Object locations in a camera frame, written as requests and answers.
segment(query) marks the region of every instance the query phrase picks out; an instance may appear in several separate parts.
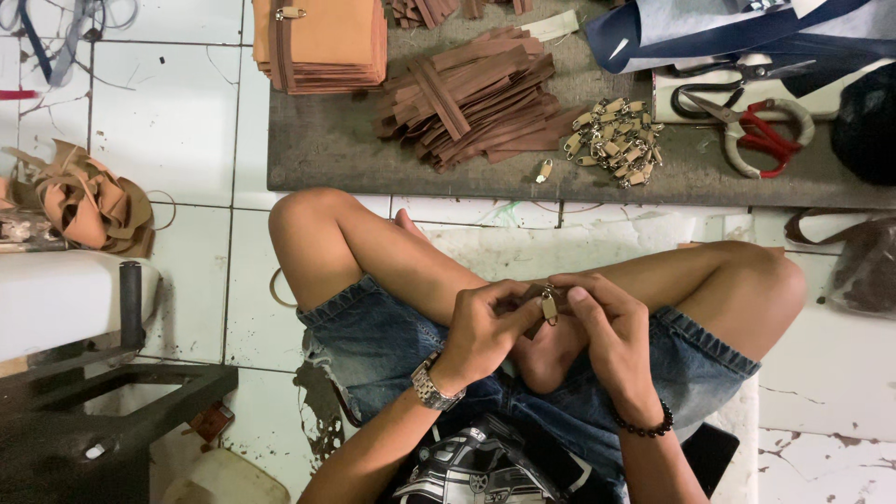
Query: wristwatch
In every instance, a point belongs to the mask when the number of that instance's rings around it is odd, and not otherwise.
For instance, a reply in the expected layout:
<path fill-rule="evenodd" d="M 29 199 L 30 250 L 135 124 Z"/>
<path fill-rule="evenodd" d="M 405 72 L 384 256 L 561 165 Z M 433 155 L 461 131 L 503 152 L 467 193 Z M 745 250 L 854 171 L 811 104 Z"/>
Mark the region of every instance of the wristwatch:
<path fill-rule="evenodd" d="M 467 394 L 467 388 L 457 393 L 457 395 L 449 397 L 439 392 L 439 389 L 433 384 L 433 380 L 429 379 L 429 369 L 433 367 L 433 363 L 442 353 L 438 350 L 429 354 L 414 374 L 410 375 L 410 379 L 414 382 L 414 390 L 417 391 L 417 397 L 423 402 L 423 405 L 431 410 L 446 412 L 454 407 Z"/>

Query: scissor blade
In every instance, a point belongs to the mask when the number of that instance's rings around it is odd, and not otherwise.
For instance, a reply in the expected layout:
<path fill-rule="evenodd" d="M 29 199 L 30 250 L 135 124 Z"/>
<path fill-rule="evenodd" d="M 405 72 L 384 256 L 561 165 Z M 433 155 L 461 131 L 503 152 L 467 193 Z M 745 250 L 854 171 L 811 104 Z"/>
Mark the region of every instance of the scissor blade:
<path fill-rule="evenodd" d="M 681 94 L 685 95 L 690 101 L 694 103 L 697 107 L 700 107 L 703 110 L 706 110 L 713 117 L 718 119 L 723 123 L 733 123 L 740 119 L 740 114 L 736 114 L 731 109 L 726 109 L 719 104 L 713 103 L 705 98 L 700 98 L 699 96 L 693 95 L 687 91 L 681 91 Z"/>
<path fill-rule="evenodd" d="M 781 68 L 775 68 L 773 70 L 769 70 L 769 72 L 762 78 L 763 80 L 768 79 L 785 79 L 787 77 L 792 77 L 794 75 L 802 75 L 808 74 L 812 72 L 811 69 L 806 68 L 807 66 L 815 63 L 815 60 L 804 61 L 802 63 L 796 63 L 793 65 L 782 66 Z"/>

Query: dark bead bracelet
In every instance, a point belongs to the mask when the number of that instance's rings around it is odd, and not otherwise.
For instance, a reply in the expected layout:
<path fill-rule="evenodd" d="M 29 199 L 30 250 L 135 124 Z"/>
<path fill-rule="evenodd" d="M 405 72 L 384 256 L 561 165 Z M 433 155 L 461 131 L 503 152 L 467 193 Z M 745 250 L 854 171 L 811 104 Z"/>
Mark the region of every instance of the dark bead bracelet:
<path fill-rule="evenodd" d="M 651 438 L 656 438 L 657 436 L 665 436 L 667 432 L 672 430 L 672 426 L 675 425 L 675 419 L 672 416 L 672 410 L 670 410 L 669 407 L 666 406 L 666 403 L 663 402 L 662 399 L 659 400 L 659 404 L 663 407 L 663 423 L 656 429 L 646 430 L 634 425 L 633 423 L 629 423 L 623 420 L 622 416 L 619 415 L 619 412 L 616 410 L 615 406 L 611 406 L 613 408 L 613 420 L 616 422 L 616 425 L 618 425 L 620 429 L 628 430 L 632 434 L 637 433 L 642 438 L 644 436 L 649 436 Z"/>

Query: knee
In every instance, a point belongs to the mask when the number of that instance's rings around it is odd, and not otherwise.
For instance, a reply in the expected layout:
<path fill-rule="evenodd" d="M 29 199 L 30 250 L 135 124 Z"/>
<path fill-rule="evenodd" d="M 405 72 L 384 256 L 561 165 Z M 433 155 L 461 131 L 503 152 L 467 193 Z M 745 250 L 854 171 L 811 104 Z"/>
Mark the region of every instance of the knee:
<path fill-rule="evenodd" d="M 727 262 L 741 271 L 744 284 L 754 289 L 754 295 L 773 300 L 796 317 L 806 303 L 806 276 L 783 251 L 743 241 L 712 245 L 726 252 Z"/>
<path fill-rule="evenodd" d="M 321 217 L 332 214 L 335 208 L 351 201 L 356 200 L 348 193 L 329 187 L 315 187 L 283 196 L 271 208 L 268 217 L 271 237 L 282 230 L 294 230 L 303 222 L 319 221 Z"/>

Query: graphic print t-shirt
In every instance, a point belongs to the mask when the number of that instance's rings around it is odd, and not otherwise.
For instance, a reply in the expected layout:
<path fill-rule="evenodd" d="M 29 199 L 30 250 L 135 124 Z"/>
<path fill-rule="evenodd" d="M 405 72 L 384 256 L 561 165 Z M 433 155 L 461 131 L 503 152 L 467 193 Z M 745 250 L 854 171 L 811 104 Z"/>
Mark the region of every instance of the graphic print t-shirt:
<path fill-rule="evenodd" d="M 566 452 L 538 427 L 486 414 L 451 436 L 440 436 L 439 429 L 434 427 L 410 454 L 380 501 L 394 504 L 614 501 L 607 498 L 611 491 L 596 478 L 590 478 L 590 473 L 587 464 Z"/>

